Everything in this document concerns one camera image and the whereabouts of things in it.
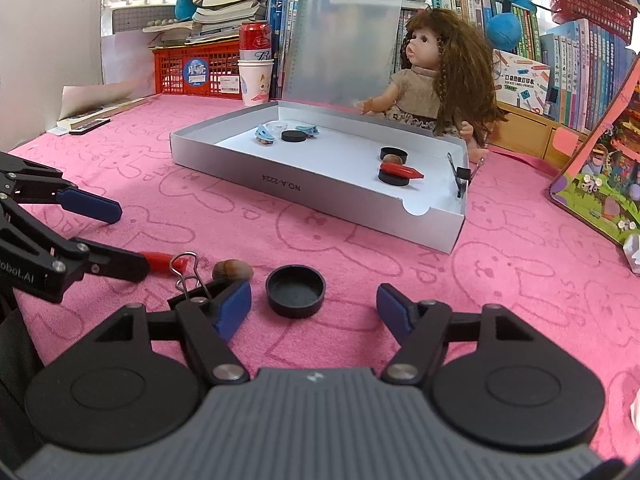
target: paper cup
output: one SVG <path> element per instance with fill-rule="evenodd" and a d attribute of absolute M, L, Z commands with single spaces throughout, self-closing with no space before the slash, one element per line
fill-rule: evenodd
<path fill-rule="evenodd" d="M 240 89 L 244 106 L 255 106 L 269 100 L 273 59 L 264 61 L 238 61 Z"/>

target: metal screw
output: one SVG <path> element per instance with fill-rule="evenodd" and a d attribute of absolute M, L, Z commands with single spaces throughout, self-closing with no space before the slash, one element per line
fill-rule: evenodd
<path fill-rule="evenodd" d="M 418 368 L 409 364 L 395 364 L 386 369 L 386 374 L 396 381 L 410 381 L 418 376 Z"/>
<path fill-rule="evenodd" d="M 244 376 L 244 369 L 238 365 L 218 365 L 213 368 L 213 375 L 221 381 L 237 381 Z"/>
<path fill-rule="evenodd" d="M 53 267 L 53 270 L 55 270 L 56 272 L 65 272 L 66 271 L 66 265 L 61 262 L 60 260 L 55 260 L 52 264 L 51 267 Z"/>

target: white cardboard box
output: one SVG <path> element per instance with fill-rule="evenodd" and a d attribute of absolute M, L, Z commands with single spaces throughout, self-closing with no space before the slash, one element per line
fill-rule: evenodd
<path fill-rule="evenodd" d="M 260 124 L 315 125 L 304 142 L 259 144 Z M 170 136 L 176 164 L 450 253 L 465 219 L 466 194 L 447 158 L 468 168 L 466 145 L 412 126 L 291 102 L 267 103 L 188 126 Z M 408 152 L 424 174 L 408 186 L 378 179 L 380 148 Z"/>

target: black puck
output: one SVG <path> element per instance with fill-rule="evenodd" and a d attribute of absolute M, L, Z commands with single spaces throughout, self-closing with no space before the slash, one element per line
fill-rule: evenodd
<path fill-rule="evenodd" d="M 280 138 L 285 142 L 302 142 L 306 140 L 306 133 L 299 130 L 286 130 L 280 134 Z"/>
<path fill-rule="evenodd" d="M 310 317 L 322 306 L 326 285 L 311 267 L 288 265 L 274 270 L 266 282 L 271 309 L 282 317 Z"/>
<path fill-rule="evenodd" d="M 384 182 L 385 184 L 389 184 L 390 186 L 408 186 L 409 179 L 404 176 L 392 175 L 390 173 L 385 173 L 385 171 L 380 170 L 378 172 L 378 178 Z"/>
<path fill-rule="evenodd" d="M 402 159 L 403 164 L 406 164 L 406 158 L 409 156 L 405 150 L 400 150 L 399 148 L 391 148 L 388 146 L 380 150 L 380 160 L 385 158 L 385 155 L 397 155 Z"/>

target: blue gripper pad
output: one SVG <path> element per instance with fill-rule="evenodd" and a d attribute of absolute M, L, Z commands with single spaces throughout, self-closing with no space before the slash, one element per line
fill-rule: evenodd
<path fill-rule="evenodd" d="M 251 310 L 251 285 L 242 284 L 218 307 L 218 321 L 214 327 L 220 337 L 228 343 Z"/>
<path fill-rule="evenodd" d="M 389 332 L 402 344 L 412 330 L 404 305 L 380 285 L 376 293 L 376 309 Z"/>
<path fill-rule="evenodd" d="M 94 195 L 77 187 L 69 187 L 56 193 L 56 202 L 62 209 L 107 224 L 115 224 L 122 216 L 120 204 L 110 198 Z"/>

